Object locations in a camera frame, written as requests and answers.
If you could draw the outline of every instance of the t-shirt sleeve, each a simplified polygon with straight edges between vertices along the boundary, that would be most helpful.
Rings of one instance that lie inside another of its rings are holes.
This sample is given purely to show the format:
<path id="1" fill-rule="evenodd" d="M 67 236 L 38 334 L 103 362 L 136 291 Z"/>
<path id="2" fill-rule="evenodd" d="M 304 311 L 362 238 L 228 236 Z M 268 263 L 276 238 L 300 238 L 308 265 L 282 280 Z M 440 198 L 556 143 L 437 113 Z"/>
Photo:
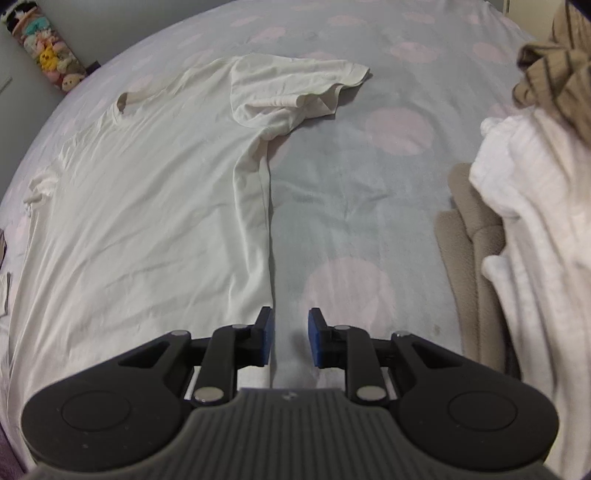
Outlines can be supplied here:
<path id="1" fill-rule="evenodd" d="M 361 84 L 368 72 L 346 60 L 246 55 L 232 66 L 232 114 L 245 127 L 265 129 L 270 140 L 306 118 L 334 113 L 340 90 Z"/>
<path id="2" fill-rule="evenodd" d="M 76 136 L 67 140 L 57 157 L 42 171 L 38 171 L 29 182 L 30 194 L 25 198 L 27 210 L 35 209 L 51 198 L 56 191 L 66 166 L 68 154 L 76 147 Z"/>

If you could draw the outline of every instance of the white wall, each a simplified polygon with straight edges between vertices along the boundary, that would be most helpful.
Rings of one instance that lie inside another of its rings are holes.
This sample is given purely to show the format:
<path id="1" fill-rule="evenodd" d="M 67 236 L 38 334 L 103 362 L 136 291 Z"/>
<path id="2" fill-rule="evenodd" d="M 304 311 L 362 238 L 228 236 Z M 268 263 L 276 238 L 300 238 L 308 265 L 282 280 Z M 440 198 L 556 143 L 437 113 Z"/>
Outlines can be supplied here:
<path id="1" fill-rule="evenodd" d="M 499 12 L 503 11 L 505 0 L 488 0 Z"/>
<path id="2" fill-rule="evenodd" d="M 229 0 L 37 0 L 84 65 Z"/>
<path id="3" fill-rule="evenodd" d="M 63 99 L 0 25 L 0 77 L 9 75 L 12 82 L 0 93 L 0 197 L 43 123 Z"/>
<path id="4" fill-rule="evenodd" d="M 548 40 L 552 20 L 564 0 L 510 0 L 507 17 L 540 41 Z"/>

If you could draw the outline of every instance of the striped brown cloth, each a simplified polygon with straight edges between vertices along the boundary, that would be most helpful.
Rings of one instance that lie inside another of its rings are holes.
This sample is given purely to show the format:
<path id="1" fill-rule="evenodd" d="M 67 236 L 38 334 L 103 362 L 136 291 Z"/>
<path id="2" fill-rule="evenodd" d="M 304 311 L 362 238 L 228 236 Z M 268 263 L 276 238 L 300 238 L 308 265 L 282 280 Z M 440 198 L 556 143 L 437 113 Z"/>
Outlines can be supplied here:
<path id="1" fill-rule="evenodd" d="M 569 2 L 556 12 L 548 42 L 524 45 L 513 89 L 519 108 L 538 106 L 570 124 L 591 147 L 591 22 Z"/>

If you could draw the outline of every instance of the bed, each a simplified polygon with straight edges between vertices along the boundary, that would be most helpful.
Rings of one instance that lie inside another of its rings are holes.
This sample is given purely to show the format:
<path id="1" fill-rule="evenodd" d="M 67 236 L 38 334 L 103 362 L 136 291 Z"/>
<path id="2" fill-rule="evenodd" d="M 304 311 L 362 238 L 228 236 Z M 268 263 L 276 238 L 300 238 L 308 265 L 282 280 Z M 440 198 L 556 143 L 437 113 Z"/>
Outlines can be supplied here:
<path id="1" fill-rule="evenodd" d="M 336 116 L 308 121 L 269 145 L 272 385 L 342 382 L 312 366 L 306 316 L 313 306 L 328 322 L 362 326 L 374 337 L 409 330 L 461 352 L 433 220 L 449 208 L 450 168 L 476 156 L 482 120 L 513 113 L 514 59 L 527 40 L 482 0 L 237 0 L 146 38 L 62 101 L 2 199 L 8 244 L 2 268 L 12 274 L 9 315 L 0 319 L 2 351 L 27 251 L 22 201 L 35 172 L 122 92 L 196 63 L 259 52 L 347 59 L 372 74 L 361 88 L 342 93 Z M 10 371 L 2 358 L 0 410 Z M 15 440 L 18 429 L 7 427 L 1 411 L 0 418 L 30 466 Z"/>

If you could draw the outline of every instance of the folded fabric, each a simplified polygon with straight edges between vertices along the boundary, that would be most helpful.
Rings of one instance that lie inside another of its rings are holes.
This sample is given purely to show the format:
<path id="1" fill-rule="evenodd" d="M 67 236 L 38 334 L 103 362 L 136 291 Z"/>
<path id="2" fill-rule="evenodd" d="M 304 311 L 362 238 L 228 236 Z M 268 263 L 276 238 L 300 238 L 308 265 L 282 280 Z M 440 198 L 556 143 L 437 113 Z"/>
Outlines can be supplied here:
<path id="1" fill-rule="evenodd" d="M 470 185 L 469 164 L 449 175 L 457 210 L 441 212 L 435 222 L 437 242 L 456 299 L 464 354 L 497 371 L 505 371 L 505 319 L 492 284 L 480 271 L 482 260 L 505 246 L 501 218 Z"/>
<path id="2" fill-rule="evenodd" d="M 591 21 L 565 2 L 554 17 L 549 42 L 522 47 L 517 65 L 525 73 L 513 89 L 518 107 L 537 105 L 568 122 L 591 146 Z"/>
<path id="3" fill-rule="evenodd" d="M 538 109 L 485 122 L 470 171 L 503 217 L 506 248 L 483 262 L 499 294 L 523 380 L 555 404 L 558 438 L 547 465 L 566 480 L 591 469 L 591 203 L 576 172 L 591 152 Z"/>

